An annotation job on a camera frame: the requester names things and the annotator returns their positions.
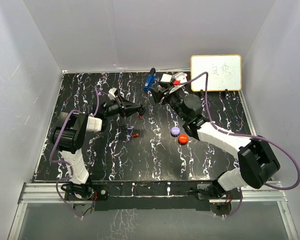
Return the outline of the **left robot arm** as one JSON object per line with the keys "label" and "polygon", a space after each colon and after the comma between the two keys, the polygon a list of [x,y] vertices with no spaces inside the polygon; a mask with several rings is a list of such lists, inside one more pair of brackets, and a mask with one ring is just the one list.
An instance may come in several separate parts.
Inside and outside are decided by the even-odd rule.
{"label": "left robot arm", "polygon": [[95,192],[82,153],[86,133],[104,131],[109,117],[119,115],[128,118],[133,114],[141,117],[146,110],[142,104],[119,95],[116,88],[111,89],[107,96],[109,102],[102,103],[96,97],[96,104],[90,114],[76,109],[62,111],[50,135],[53,148],[49,161],[64,163],[69,171],[68,183],[63,184],[61,189],[82,200],[90,199]]}

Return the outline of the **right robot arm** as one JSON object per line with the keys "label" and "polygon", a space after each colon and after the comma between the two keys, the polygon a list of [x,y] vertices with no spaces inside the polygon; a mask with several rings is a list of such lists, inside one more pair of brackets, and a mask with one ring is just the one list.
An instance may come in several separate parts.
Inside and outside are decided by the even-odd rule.
{"label": "right robot arm", "polygon": [[232,131],[215,125],[202,115],[203,106],[195,94],[173,91],[173,85],[163,83],[150,88],[154,101],[168,104],[184,121],[185,133],[198,141],[214,145],[238,160],[239,166],[221,173],[200,194],[223,199],[231,190],[250,186],[260,189],[281,168],[268,142],[259,136],[237,136]]}

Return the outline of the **black earbud charging case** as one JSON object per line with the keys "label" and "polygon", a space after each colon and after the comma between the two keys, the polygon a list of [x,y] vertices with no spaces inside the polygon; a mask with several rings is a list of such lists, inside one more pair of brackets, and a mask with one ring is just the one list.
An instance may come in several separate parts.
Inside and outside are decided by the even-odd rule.
{"label": "black earbud charging case", "polygon": [[141,106],[141,107],[139,108],[139,113],[140,113],[140,114],[144,114],[144,112],[145,112],[145,107],[144,107],[144,106]]}

